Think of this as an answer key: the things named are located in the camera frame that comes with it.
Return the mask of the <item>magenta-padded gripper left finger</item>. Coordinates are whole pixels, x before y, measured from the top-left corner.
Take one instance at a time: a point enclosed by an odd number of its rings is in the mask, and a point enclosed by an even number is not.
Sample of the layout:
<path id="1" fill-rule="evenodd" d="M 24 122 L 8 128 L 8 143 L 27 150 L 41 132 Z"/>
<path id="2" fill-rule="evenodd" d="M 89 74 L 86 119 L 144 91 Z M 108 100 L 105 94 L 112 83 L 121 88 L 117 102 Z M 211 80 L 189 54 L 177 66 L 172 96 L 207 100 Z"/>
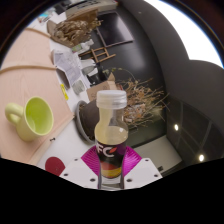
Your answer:
<path id="1" fill-rule="evenodd" d="M 100 162 L 95 147 L 81 157 L 75 157 L 60 177 L 84 188 L 100 188 Z"/>

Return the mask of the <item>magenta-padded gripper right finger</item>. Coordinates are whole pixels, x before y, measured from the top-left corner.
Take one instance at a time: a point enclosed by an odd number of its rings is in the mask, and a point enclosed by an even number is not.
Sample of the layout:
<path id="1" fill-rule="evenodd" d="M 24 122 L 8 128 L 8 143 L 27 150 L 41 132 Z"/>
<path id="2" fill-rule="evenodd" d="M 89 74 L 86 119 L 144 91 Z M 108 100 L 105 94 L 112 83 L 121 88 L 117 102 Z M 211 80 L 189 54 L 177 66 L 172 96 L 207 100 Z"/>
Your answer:
<path id="1" fill-rule="evenodd" d="M 162 178 L 150 158 L 142 158 L 134 149 L 127 147 L 122 164 L 122 189 L 135 189 Z"/>

